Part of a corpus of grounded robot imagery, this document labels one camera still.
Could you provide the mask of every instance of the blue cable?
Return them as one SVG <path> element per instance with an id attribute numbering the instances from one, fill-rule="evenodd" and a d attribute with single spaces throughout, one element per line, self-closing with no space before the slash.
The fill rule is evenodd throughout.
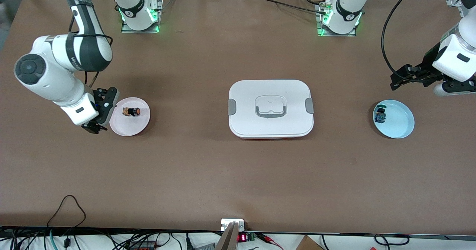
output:
<path id="1" fill-rule="evenodd" d="M 51 244 L 53 245 L 53 248 L 55 250 L 58 250 L 58 247 L 56 247 L 56 243 L 55 241 L 53 240 L 53 230 L 50 230 L 49 231 L 49 239 L 51 240 Z"/>

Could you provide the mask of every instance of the table surface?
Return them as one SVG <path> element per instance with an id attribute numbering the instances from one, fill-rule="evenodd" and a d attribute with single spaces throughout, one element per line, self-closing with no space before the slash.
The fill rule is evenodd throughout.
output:
<path id="1" fill-rule="evenodd" d="M 262 0 L 175 0 L 160 33 L 122 34 L 113 0 L 93 1 L 114 37 L 95 87 L 144 99 L 150 124 L 134 137 L 92 135 L 22 87 L 15 61 L 36 37 L 66 33 L 71 17 L 65 0 L 22 1 L 0 64 L 2 225 L 45 225 L 74 194 L 83 226 L 216 230 L 236 217 L 266 231 L 476 234 L 474 96 L 390 90 L 380 35 L 397 0 L 369 0 L 354 38 L 318 37 L 312 13 Z M 420 63 L 458 21 L 444 0 L 405 0 L 387 30 L 391 63 Z M 284 78 L 311 89 L 311 133 L 234 136 L 231 85 Z M 371 111 L 384 99 L 413 111 L 409 137 L 374 129 Z M 68 201 L 53 225 L 80 219 Z"/>

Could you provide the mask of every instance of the light blue plate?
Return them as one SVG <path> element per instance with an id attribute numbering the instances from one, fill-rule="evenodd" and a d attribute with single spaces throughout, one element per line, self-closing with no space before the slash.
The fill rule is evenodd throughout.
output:
<path id="1" fill-rule="evenodd" d="M 375 121 L 375 113 L 378 105 L 385 105 L 385 123 Z M 377 129 L 389 138 L 406 138 L 415 127 L 415 118 L 410 109 L 400 101 L 387 99 L 381 101 L 374 108 L 372 121 Z"/>

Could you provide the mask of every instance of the plate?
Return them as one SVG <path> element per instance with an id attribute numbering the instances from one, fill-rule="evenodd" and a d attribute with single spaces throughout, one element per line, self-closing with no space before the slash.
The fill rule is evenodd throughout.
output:
<path id="1" fill-rule="evenodd" d="M 386 106 L 384 123 L 377 123 L 375 121 L 375 113 L 379 105 Z M 415 118 L 412 111 L 405 104 L 393 99 L 387 99 L 379 102 L 377 106 L 374 108 L 372 121 L 381 133 L 389 138 L 406 138 L 412 133 L 415 127 Z"/>
<path id="2" fill-rule="evenodd" d="M 122 114 L 122 109 L 139 108 L 141 114 L 138 116 L 125 116 Z M 134 136 L 140 133 L 147 126 L 150 120 L 150 108 L 148 104 L 138 97 L 128 97 L 122 99 L 116 104 L 114 111 L 112 112 L 109 125 L 114 133 L 119 136 Z"/>

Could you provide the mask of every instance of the black strap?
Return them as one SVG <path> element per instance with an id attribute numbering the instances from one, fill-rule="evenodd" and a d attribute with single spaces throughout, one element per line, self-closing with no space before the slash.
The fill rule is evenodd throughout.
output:
<path id="1" fill-rule="evenodd" d="M 354 13 L 347 11 L 346 9 L 342 8 L 342 6 L 340 5 L 340 0 L 337 0 L 337 2 L 335 3 L 335 7 L 337 8 L 337 12 L 340 15 L 342 15 L 342 17 L 344 18 L 344 21 L 354 20 L 354 18 L 356 18 L 362 11 L 362 9 Z"/>
<path id="2" fill-rule="evenodd" d="M 122 12 L 123 15 L 125 15 L 126 17 L 136 17 L 136 14 L 137 12 L 141 11 L 141 9 L 144 7 L 144 3 L 145 1 L 144 0 L 140 0 L 138 4 L 136 4 L 136 6 L 133 6 L 131 8 L 123 8 L 123 7 L 119 7 L 120 11 Z"/>
<path id="3" fill-rule="evenodd" d="M 93 6 L 94 7 L 91 0 L 66 0 L 66 1 L 68 2 L 68 5 L 70 7 L 78 6 L 80 4 L 84 4 L 86 6 Z"/>
<path id="4" fill-rule="evenodd" d="M 69 32 L 68 37 L 66 37 L 66 55 L 75 69 L 84 70 L 74 53 L 74 35 L 75 33 Z"/>

